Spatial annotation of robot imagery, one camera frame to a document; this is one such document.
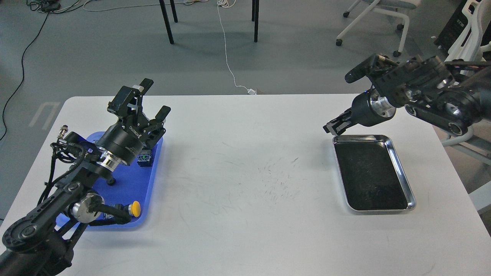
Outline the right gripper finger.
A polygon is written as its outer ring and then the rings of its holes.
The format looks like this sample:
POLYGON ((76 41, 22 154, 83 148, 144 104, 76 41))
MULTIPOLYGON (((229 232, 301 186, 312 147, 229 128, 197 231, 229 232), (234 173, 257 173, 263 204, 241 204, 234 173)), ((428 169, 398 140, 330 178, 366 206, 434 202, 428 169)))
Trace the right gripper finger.
POLYGON ((340 136, 348 128, 355 126, 357 123, 352 121, 338 121, 333 126, 333 135, 340 136))
POLYGON ((345 110, 342 114, 333 120, 330 120, 323 126, 326 133, 331 133, 332 135, 341 135, 346 131, 347 128, 353 127, 354 123, 351 120, 351 109, 345 110))

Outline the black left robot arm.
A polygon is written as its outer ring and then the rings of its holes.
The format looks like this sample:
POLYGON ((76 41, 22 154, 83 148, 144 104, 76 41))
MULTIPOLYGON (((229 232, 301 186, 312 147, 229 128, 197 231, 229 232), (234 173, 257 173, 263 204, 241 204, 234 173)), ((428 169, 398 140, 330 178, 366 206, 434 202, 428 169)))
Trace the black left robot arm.
POLYGON ((2 276, 55 276, 72 265, 74 246, 87 227, 127 224, 139 215, 135 203, 105 204, 93 185, 100 178, 114 184, 112 173, 120 164, 129 166, 165 134, 170 107, 163 105, 151 120, 143 113, 143 96, 153 83, 145 78, 118 91, 107 107, 117 122, 96 143, 66 125, 60 128, 37 206, 2 236, 2 276))

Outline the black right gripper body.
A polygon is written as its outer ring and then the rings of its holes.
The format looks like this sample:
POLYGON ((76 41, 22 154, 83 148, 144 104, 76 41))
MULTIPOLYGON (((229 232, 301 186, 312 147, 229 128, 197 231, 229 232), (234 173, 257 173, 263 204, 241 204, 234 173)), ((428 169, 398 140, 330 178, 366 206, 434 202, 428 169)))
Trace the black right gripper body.
POLYGON ((396 108, 391 106, 385 97, 372 98, 372 93, 364 92, 356 96, 351 103, 351 122, 365 127, 372 127, 392 119, 396 108))

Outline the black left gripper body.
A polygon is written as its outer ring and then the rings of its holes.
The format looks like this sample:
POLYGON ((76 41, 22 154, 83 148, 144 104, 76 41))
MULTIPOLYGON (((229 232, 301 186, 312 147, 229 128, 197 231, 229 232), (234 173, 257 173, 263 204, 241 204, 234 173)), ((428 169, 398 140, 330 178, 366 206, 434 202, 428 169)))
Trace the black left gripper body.
POLYGON ((124 165, 129 166, 143 148, 154 148, 166 132, 165 130, 157 135, 149 135, 148 123, 149 121, 144 122, 144 120, 137 123, 118 120, 105 131, 96 146, 110 152, 124 165))

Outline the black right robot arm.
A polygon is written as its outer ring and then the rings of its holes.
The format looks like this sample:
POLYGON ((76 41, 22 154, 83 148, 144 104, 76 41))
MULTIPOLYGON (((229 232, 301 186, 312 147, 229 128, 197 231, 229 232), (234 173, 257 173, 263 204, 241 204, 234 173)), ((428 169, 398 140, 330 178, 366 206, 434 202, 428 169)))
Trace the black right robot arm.
POLYGON ((397 108, 453 136, 490 120, 490 62, 449 61, 415 56, 396 62, 373 54, 345 75, 347 83, 367 77, 370 89, 324 125, 339 136, 357 124, 372 127, 392 119, 397 108))

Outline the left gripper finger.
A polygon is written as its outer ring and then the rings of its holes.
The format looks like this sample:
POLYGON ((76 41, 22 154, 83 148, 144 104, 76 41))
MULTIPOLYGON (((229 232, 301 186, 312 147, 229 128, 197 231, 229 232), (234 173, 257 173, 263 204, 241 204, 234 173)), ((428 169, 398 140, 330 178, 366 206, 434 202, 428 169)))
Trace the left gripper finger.
POLYGON ((158 111, 154 119, 151 119, 148 123, 148 134, 157 135, 158 133, 165 132, 164 123, 167 115, 171 112, 169 106, 163 105, 158 111))
POLYGON ((122 86, 114 99, 108 103, 107 111, 116 115, 123 122, 148 121, 147 116, 143 113, 142 101, 153 83, 153 80, 145 78, 137 86, 122 86))

